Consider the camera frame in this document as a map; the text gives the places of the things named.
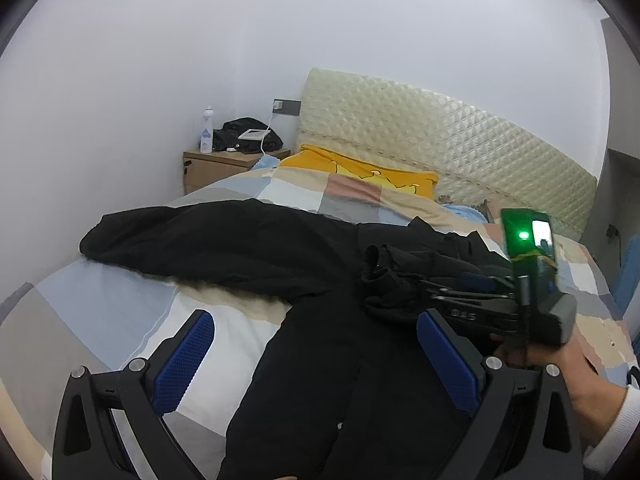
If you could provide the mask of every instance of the charging cable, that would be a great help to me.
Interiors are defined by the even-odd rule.
[[[273,120],[273,111],[271,111],[271,117],[269,118],[269,124],[267,124],[267,129],[265,130],[265,134],[262,137],[262,139],[260,140],[260,151],[262,152],[263,155],[266,155],[267,153],[264,151],[264,137],[266,137],[267,135],[269,135],[269,128],[271,127],[271,121]]]

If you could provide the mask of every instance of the wall socket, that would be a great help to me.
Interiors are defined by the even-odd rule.
[[[291,101],[288,99],[274,99],[273,113],[282,115],[300,115],[301,101]]]

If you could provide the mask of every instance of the screen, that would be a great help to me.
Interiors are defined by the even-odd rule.
[[[551,225],[549,222],[542,220],[533,220],[531,222],[533,231],[533,242],[542,254],[548,256],[552,260],[554,258],[554,241],[551,236]]]

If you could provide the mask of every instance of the headboard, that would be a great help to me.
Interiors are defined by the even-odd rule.
[[[429,90],[332,70],[309,73],[296,141],[435,171],[437,196],[543,210],[558,234],[575,240],[597,185],[568,156],[505,119]]]

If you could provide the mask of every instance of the water bottle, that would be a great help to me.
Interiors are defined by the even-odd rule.
[[[213,151],[213,108],[204,110],[202,133],[200,134],[200,153]]]

